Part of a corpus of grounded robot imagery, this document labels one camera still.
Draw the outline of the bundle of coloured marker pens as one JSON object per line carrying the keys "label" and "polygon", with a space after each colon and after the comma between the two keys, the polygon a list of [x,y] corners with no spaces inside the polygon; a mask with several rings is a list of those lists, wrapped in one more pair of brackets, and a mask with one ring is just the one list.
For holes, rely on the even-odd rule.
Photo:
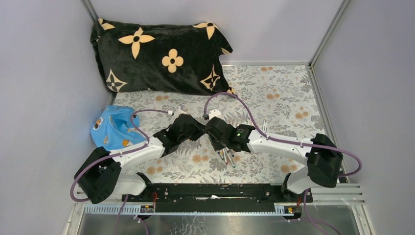
{"label": "bundle of coloured marker pens", "polygon": [[233,160],[233,152],[228,148],[223,148],[217,151],[219,157],[224,161],[226,165],[230,165],[232,168],[236,168]]}

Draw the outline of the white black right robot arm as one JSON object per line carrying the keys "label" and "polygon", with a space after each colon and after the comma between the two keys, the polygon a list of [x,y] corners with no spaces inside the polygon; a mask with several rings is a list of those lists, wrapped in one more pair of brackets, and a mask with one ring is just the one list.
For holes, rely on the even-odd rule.
{"label": "white black right robot arm", "polygon": [[233,127],[218,117],[208,121],[205,132],[217,149],[225,147],[235,152],[267,153],[303,164],[303,168],[289,173],[284,179],[280,194],[285,201],[294,201],[308,188],[334,188],[337,185],[343,155],[324,134],[311,139],[266,135],[254,126],[241,124]]}

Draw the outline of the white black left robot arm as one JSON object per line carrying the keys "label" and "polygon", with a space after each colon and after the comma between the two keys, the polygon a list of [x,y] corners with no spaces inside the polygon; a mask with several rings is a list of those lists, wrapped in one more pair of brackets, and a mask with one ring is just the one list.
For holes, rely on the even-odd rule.
{"label": "white black left robot arm", "polygon": [[130,194],[140,201],[148,200],[151,187],[136,173],[126,175],[126,170],[169,155],[184,141],[198,140],[204,135],[204,128],[205,125],[191,115],[180,114],[171,125],[144,142],[112,151],[96,148],[74,176],[70,190],[72,200],[99,204],[113,194]]}

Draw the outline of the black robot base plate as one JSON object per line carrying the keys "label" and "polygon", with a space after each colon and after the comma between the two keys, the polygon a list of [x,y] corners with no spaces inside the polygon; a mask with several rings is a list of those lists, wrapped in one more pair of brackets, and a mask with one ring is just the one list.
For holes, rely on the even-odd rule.
{"label": "black robot base plate", "polygon": [[275,205],[296,206],[313,202],[311,192],[286,196],[280,185],[271,184],[150,184],[128,202],[149,203],[158,213],[277,212]]}

